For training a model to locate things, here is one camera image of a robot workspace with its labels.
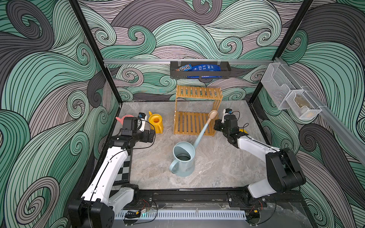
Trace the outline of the yellow watering can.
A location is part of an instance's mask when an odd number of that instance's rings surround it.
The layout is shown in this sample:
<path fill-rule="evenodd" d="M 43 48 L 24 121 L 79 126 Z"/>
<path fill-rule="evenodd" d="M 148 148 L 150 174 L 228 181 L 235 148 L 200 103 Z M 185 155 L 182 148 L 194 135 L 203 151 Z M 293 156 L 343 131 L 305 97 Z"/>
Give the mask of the yellow watering can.
<path fill-rule="evenodd" d="M 152 114 L 152 112 L 149 111 L 148 121 L 157 134 L 163 133 L 163 118 L 160 114 Z"/>

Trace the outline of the pink watering can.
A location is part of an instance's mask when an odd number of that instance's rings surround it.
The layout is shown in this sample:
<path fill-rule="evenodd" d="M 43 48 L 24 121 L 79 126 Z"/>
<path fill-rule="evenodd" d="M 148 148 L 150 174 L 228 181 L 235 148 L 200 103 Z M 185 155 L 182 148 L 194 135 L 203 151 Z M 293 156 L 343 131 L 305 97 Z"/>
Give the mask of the pink watering can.
<path fill-rule="evenodd" d="M 123 116 L 122 118 L 119 118 L 119 117 L 116 117 L 116 120 L 121 124 L 123 125 L 124 123 L 124 119 L 127 118 L 127 117 L 134 117 L 133 115 L 125 115 Z"/>

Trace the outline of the light blue watering can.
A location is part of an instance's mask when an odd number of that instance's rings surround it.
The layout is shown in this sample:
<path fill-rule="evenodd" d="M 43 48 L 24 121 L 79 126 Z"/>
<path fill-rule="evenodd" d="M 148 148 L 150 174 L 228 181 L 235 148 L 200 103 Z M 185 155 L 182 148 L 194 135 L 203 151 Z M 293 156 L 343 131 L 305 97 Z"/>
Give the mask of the light blue watering can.
<path fill-rule="evenodd" d="M 213 110 L 208 114 L 208 120 L 206 121 L 203 129 L 200 131 L 194 144 L 189 142 L 178 142 L 173 147 L 173 157 L 174 160 L 169 166 L 169 171 L 179 177 L 187 177 L 194 172 L 195 163 L 194 158 L 196 155 L 196 148 L 198 147 L 209 123 L 218 114 L 217 110 Z"/>

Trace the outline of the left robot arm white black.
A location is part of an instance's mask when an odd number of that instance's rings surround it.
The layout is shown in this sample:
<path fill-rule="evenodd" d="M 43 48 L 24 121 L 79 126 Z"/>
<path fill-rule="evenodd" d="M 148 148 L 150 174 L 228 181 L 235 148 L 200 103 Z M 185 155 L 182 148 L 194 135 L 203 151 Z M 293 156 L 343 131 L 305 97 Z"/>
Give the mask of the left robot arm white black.
<path fill-rule="evenodd" d="M 82 194 L 68 206 L 73 228 L 111 228 L 115 215 L 134 199 L 135 187 L 123 187 L 111 195 L 115 179 L 137 142 L 153 143 L 155 130 L 146 130 L 144 113 L 126 116 L 119 134 L 107 144 L 106 157 L 93 181 Z"/>

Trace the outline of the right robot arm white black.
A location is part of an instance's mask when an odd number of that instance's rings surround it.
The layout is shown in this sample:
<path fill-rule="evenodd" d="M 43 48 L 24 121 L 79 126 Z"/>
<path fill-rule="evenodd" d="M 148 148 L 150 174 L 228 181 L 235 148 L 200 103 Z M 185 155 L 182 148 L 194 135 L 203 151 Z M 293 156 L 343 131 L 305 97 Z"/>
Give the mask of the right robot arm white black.
<path fill-rule="evenodd" d="M 252 198 L 284 193 L 306 183 L 304 172 L 291 149 L 267 145 L 241 132 L 235 115 L 226 115 L 223 120 L 215 120 L 214 129 L 222 132 L 234 147 L 265 162 L 267 177 L 247 186 Z"/>

